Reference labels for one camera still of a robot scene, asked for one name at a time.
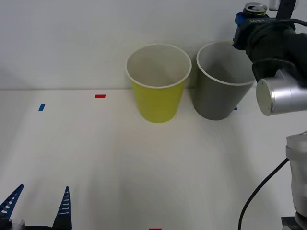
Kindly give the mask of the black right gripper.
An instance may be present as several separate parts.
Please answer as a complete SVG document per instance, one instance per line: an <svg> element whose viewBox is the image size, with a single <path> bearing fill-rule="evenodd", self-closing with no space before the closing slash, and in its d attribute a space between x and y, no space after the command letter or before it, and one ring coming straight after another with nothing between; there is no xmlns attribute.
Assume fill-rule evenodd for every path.
<svg viewBox="0 0 307 230"><path fill-rule="evenodd" d="M245 50L248 38L257 27L275 21L275 18L270 18L267 15L257 18L246 18L242 12L236 14L235 23L237 29L233 38L233 47L238 50Z"/></svg>

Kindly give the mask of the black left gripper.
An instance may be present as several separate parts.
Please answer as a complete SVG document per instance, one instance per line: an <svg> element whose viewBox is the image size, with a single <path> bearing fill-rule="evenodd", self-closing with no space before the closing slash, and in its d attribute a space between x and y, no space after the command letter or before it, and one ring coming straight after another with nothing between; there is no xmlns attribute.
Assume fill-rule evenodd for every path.
<svg viewBox="0 0 307 230"><path fill-rule="evenodd" d="M24 188L24 185L19 185L0 205L0 226L12 227L13 223L10 220L13 209L17 200ZM25 230L72 230L71 222L71 199L69 187L66 186L63 199L58 209L52 227L49 226L25 226Z"/></svg>

